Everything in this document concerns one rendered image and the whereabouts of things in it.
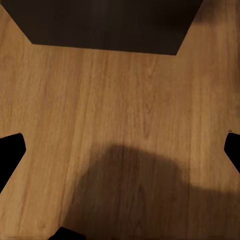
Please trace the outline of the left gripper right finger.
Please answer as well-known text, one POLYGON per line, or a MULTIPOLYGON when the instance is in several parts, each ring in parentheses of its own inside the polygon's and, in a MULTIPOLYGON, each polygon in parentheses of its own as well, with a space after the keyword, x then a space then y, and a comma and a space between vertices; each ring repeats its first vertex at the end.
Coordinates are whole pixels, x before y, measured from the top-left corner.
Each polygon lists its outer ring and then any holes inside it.
POLYGON ((228 133, 224 151, 240 173, 240 135, 228 133))

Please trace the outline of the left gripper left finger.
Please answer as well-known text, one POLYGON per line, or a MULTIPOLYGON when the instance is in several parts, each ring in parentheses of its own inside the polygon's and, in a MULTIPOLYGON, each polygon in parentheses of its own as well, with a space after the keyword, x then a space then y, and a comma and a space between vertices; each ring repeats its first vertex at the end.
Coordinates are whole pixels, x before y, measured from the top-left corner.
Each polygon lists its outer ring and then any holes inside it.
POLYGON ((22 133, 0 138, 0 193, 26 153, 22 133))

